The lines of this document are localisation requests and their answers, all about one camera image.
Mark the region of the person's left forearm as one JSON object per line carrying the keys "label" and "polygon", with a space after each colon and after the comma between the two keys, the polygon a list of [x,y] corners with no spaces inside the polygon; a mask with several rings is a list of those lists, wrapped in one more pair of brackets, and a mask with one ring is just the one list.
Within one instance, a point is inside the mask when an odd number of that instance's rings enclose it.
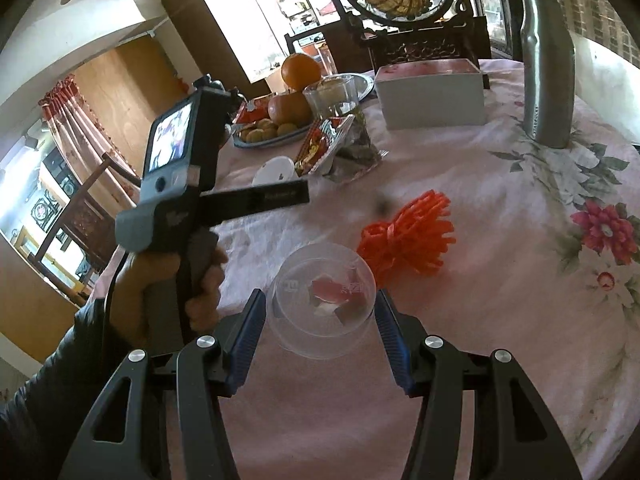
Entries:
{"label": "person's left forearm", "polygon": [[40,371],[1,409],[1,477],[56,479],[81,425],[132,349],[88,302]]}

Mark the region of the person's left hand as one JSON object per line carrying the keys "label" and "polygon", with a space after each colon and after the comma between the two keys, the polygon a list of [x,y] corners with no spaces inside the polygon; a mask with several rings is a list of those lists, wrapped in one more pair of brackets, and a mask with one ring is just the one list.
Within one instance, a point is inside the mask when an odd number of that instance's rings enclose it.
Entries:
{"label": "person's left hand", "polygon": [[[219,321],[217,307],[227,262],[227,254],[217,246],[202,278],[201,293],[190,299],[184,308],[191,330],[198,335],[211,333]],[[143,307],[143,292],[152,284],[174,278],[179,266],[177,254],[142,252],[129,255],[118,272],[108,318],[119,336],[134,348],[144,348],[148,339],[149,322]]]}

